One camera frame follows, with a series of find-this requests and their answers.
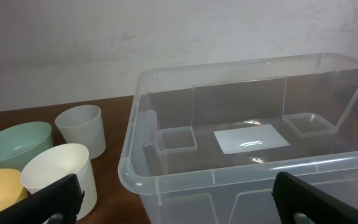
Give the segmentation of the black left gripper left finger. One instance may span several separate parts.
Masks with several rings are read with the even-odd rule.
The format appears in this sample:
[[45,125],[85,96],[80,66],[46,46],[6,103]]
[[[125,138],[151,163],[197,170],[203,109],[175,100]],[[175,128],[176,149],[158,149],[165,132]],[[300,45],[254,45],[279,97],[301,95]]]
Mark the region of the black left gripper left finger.
[[0,211],[0,224],[75,223],[85,192],[69,174]]

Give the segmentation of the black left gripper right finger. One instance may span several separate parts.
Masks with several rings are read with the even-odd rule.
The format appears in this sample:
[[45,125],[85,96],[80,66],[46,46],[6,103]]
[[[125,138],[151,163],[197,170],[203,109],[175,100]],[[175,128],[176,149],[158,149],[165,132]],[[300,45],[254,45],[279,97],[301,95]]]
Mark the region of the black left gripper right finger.
[[276,175],[272,197],[284,224],[298,223],[301,214],[313,223],[358,224],[358,209],[288,172]]

